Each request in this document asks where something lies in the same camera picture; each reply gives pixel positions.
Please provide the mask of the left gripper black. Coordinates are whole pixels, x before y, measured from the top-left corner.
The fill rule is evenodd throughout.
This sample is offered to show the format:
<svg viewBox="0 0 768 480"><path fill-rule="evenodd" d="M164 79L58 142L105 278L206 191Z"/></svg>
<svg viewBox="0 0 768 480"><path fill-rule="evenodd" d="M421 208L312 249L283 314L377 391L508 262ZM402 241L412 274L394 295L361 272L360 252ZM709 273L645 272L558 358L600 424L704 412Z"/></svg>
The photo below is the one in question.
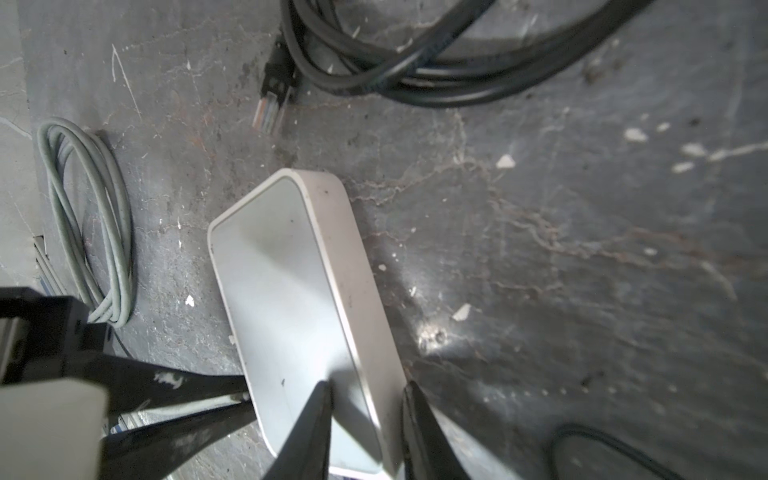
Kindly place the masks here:
<svg viewBox="0 0 768 480"><path fill-rule="evenodd" d="M1 289L1 382L73 378L109 395L107 412L123 414L243 394L242 375L203 375L110 356L111 327L90 323L89 309L71 296L32 288ZM164 479L200 451L251 424L241 402L146 425L102 440L100 479Z"/></svg>

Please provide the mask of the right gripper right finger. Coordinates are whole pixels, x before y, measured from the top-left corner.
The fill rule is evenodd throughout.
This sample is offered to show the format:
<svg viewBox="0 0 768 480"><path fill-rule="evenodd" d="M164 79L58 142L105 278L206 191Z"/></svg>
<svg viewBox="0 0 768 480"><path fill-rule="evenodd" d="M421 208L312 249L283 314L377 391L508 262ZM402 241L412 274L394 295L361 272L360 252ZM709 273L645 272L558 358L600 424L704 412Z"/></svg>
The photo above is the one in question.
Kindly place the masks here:
<svg viewBox="0 0 768 480"><path fill-rule="evenodd" d="M415 381L404 388L401 410L405 478L469 480Z"/></svg>

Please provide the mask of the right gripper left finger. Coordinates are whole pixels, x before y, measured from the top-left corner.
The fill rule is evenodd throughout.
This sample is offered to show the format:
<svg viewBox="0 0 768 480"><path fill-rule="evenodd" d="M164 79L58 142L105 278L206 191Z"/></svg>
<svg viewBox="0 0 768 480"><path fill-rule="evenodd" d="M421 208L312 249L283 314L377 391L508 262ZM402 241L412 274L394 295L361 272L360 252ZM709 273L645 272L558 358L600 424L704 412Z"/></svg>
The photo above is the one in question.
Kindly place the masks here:
<svg viewBox="0 0 768 480"><path fill-rule="evenodd" d="M332 388L328 381L315 386L264 480L326 480L329 475Z"/></svg>

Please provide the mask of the white rectangular box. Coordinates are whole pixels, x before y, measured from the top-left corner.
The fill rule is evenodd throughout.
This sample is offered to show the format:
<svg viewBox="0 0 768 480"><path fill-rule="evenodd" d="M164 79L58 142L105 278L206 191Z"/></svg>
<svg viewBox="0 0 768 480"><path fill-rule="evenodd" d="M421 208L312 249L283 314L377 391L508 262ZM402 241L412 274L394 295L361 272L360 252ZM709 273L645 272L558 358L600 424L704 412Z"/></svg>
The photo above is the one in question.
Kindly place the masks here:
<svg viewBox="0 0 768 480"><path fill-rule="evenodd" d="M270 452L327 381L330 472L396 478L406 377L342 182L281 169L211 223L208 248Z"/></svg>

